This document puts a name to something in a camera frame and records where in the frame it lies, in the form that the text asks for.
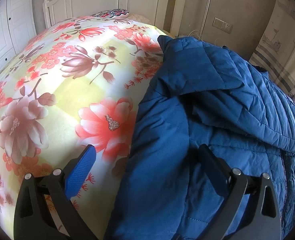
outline wall outlet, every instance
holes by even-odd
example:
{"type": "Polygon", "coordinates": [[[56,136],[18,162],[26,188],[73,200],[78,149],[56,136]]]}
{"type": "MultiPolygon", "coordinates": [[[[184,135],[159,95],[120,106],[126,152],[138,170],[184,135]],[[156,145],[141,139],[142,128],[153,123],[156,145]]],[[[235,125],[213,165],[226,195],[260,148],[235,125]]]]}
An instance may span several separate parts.
{"type": "Polygon", "coordinates": [[[227,22],[225,22],[225,21],[223,21],[223,20],[221,20],[221,19],[219,19],[217,17],[214,18],[214,22],[213,22],[212,26],[216,27],[216,28],[228,33],[228,34],[231,33],[232,28],[233,28],[232,24],[227,23],[227,22]]]}
{"type": "Polygon", "coordinates": [[[223,30],[224,32],[230,34],[231,31],[232,31],[232,28],[233,28],[233,25],[232,25],[232,24],[227,23],[227,22],[224,22],[224,23],[223,23],[222,30],[223,30]]]}

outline metal screw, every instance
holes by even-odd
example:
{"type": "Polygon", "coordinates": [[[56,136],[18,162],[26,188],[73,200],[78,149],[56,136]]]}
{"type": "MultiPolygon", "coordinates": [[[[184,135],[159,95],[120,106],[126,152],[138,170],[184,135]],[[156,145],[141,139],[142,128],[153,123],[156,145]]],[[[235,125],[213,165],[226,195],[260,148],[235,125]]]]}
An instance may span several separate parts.
{"type": "Polygon", "coordinates": [[[31,173],[27,173],[24,176],[25,179],[31,179],[31,177],[32,177],[32,174],[31,173]]]}
{"type": "Polygon", "coordinates": [[[270,175],[266,172],[263,173],[263,178],[264,179],[269,179],[270,178],[270,175]]]}
{"type": "Polygon", "coordinates": [[[232,169],[232,172],[233,172],[233,174],[235,174],[235,175],[241,175],[241,170],[238,169],[238,168],[233,168],[233,169],[232,169]]]}
{"type": "Polygon", "coordinates": [[[59,176],[60,174],[61,174],[61,169],[55,169],[54,171],[53,171],[53,175],[54,176],[59,176]]]}

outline pillow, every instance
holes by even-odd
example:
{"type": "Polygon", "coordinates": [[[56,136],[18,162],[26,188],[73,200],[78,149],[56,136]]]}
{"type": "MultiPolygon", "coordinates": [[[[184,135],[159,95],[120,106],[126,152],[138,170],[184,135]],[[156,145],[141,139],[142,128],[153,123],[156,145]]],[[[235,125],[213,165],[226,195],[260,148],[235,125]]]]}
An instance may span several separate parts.
{"type": "Polygon", "coordinates": [[[114,19],[124,19],[128,17],[129,11],[124,9],[113,9],[109,11],[102,11],[96,14],[93,14],[93,17],[101,17],[101,18],[114,18],[114,19]]]}
{"type": "Polygon", "coordinates": [[[142,15],[139,15],[139,14],[134,14],[134,13],[131,13],[128,17],[126,17],[127,19],[129,20],[132,20],[132,21],[136,21],[136,22],[140,22],[140,23],[145,23],[145,24],[150,24],[151,25],[151,22],[148,18],[142,16],[142,15]]]}

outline blue puffer jacket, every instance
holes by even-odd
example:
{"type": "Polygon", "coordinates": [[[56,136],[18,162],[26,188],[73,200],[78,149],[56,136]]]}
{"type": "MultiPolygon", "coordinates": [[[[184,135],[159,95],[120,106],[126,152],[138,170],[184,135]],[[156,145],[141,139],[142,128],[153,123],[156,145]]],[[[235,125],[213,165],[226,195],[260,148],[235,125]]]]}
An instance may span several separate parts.
{"type": "Polygon", "coordinates": [[[201,144],[245,174],[271,175],[284,237],[295,224],[295,104],[267,72],[227,48],[194,38],[158,41],[164,64],[139,105],[105,239],[198,237],[222,203],[196,157],[201,144]]]}

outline floral bedspread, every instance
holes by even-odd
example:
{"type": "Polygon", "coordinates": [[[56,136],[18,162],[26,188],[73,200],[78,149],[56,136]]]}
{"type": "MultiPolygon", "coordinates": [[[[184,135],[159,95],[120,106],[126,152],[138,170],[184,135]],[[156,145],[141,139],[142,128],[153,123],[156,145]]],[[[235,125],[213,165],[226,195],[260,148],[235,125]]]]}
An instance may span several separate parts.
{"type": "MultiPolygon", "coordinates": [[[[160,34],[127,19],[67,19],[36,36],[0,71],[0,225],[12,239],[24,175],[63,168],[88,144],[97,159],[71,201],[103,238],[138,103],[162,64],[160,34]]],[[[66,233],[49,196],[46,201],[66,233]]]]}

